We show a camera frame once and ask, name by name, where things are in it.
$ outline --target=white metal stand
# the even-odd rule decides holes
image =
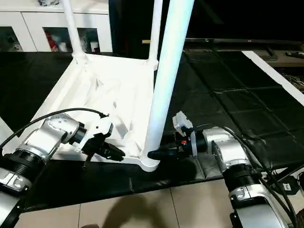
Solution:
[[[70,0],[62,0],[73,47],[73,61],[45,99],[34,119],[55,110],[87,107],[110,114],[114,129],[106,139],[126,154],[118,163],[137,164],[153,171],[158,161],[147,152],[159,147],[194,0],[171,0],[159,70],[153,91],[154,70],[162,16],[162,0],[154,1],[148,60],[90,55],[82,51]],[[88,112],[69,115],[85,124],[99,118]],[[39,123],[21,135],[24,139]],[[71,145],[61,145],[53,159],[85,160]],[[95,162],[115,162],[99,155]]]

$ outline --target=white frame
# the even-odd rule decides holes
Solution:
[[[37,51],[20,12],[0,12],[0,27],[12,27],[24,52]]]
[[[64,13],[22,12],[22,15],[37,47],[37,51],[51,51],[43,28],[67,28],[67,21]],[[77,28],[97,29],[101,52],[113,51],[109,15],[74,13],[73,16]]]

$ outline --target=glass cabinet door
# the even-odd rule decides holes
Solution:
[[[67,28],[43,28],[48,45],[53,52],[72,52]],[[96,28],[78,28],[82,50],[86,53],[100,53]]]

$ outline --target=shelf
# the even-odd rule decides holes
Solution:
[[[108,0],[71,0],[74,13],[109,14]],[[0,12],[64,12],[62,4],[40,6],[38,0],[0,0]]]

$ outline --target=white plastic base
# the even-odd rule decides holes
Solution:
[[[145,165],[140,158],[153,99],[154,64],[139,59],[86,56],[87,61],[73,59],[33,119],[72,107],[92,108],[110,114],[114,129],[106,142],[125,152],[124,160],[119,163],[136,164],[145,171],[154,171],[158,163]],[[68,114],[86,127],[99,118],[97,114],[84,111]],[[29,127],[20,139],[40,124]],[[84,161],[86,155],[66,144],[60,146],[53,159]],[[115,162],[99,155],[95,155],[92,161]]]

